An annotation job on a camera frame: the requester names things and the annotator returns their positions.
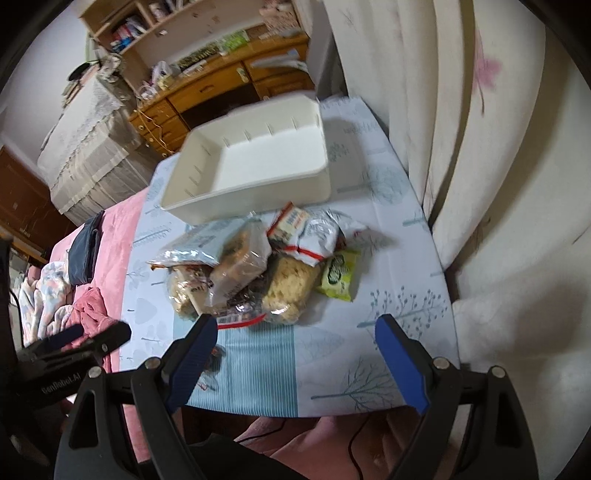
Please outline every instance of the storage box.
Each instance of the storage box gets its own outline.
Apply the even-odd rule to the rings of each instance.
[[[191,225],[325,202],[328,157],[318,102],[290,95],[194,129],[161,207]]]

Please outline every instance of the curtain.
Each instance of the curtain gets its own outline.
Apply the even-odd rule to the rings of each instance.
[[[591,91],[518,0],[324,4],[423,204],[460,358],[507,367],[554,478],[591,421]]]

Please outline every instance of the white lace cloth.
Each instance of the white lace cloth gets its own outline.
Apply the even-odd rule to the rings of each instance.
[[[37,161],[50,189],[97,124],[122,107],[124,103],[100,79],[95,76],[88,81],[58,121]],[[87,173],[91,177],[96,174],[95,171]]]

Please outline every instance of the tablecloth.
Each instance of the tablecloth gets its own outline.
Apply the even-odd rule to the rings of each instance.
[[[374,341],[374,324],[394,315],[432,356],[458,365],[449,295],[431,233],[394,150],[358,98],[321,105],[332,195],[326,207],[369,226],[352,247],[361,252],[352,303],[313,293],[295,326],[269,323],[221,330],[224,357],[202,375],[190,405],[231,413],[306,417],[381,410],[403,404]],[[159,208],[177,156],[152,178],[132,244],[122,318],[132,338],[121,369],[160,356],[192,326],[176,316],[163,270],[146,261],[189,226]]]

